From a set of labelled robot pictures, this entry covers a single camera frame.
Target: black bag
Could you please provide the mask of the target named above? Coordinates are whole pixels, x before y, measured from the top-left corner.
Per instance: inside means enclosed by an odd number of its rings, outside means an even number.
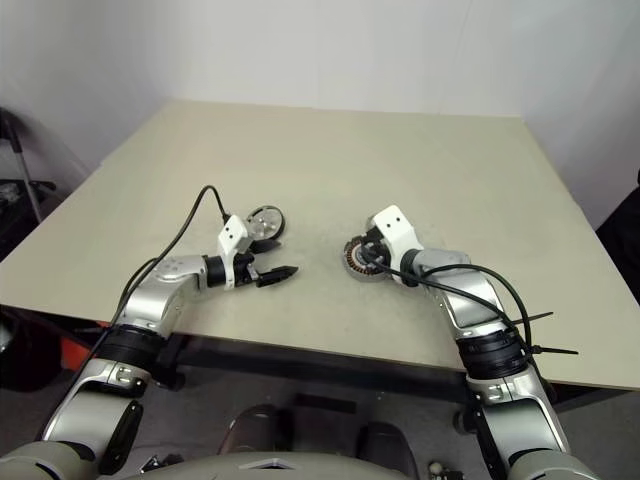
[[[596,233],[640,303],[640,187],[624,199]]]

